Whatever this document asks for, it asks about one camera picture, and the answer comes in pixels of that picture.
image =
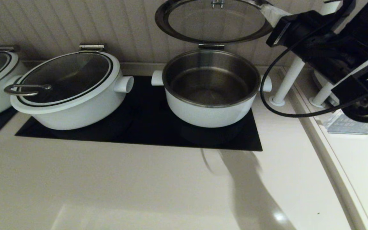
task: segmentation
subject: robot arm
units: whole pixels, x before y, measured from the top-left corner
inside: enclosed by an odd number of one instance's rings
[[[268,10],[272,12],[270,15],[265,14],[264,8],[261,9],[268,21],[275,24],[267,39],[270,47],[283,45],[289,48],[323,26],[292,51],[332,84],[338,83],[332,92],[339,98],[340,104],[368,95],[368,65],[349,75],[368,61],[368,3],[339,34],[333,32],[333,28],[352,12],[354,5],[353,0],[343,0],[342,7],[335,14],[325,16],[316,11],[288,15],[286,12]],[[353,120],[368,122],[368,96],[343,108],[343,112]]]

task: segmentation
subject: beadboard wall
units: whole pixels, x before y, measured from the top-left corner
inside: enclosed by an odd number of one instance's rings
[[[172,38],[157,27],[154,14],[164,1],[0,0],[0,44],[19,44],[23,60],[48,60],[77,51],[80,42],[105,42],[107,51],[120,61],[165,63],[197,45]],[[290,13],[319,10],[323,5],[322,0],[270,2]],[[269,48],[266,39],[225,49],[256,65],[268,65],[284,48]],[[290,65],[291,55],[279,64]]]

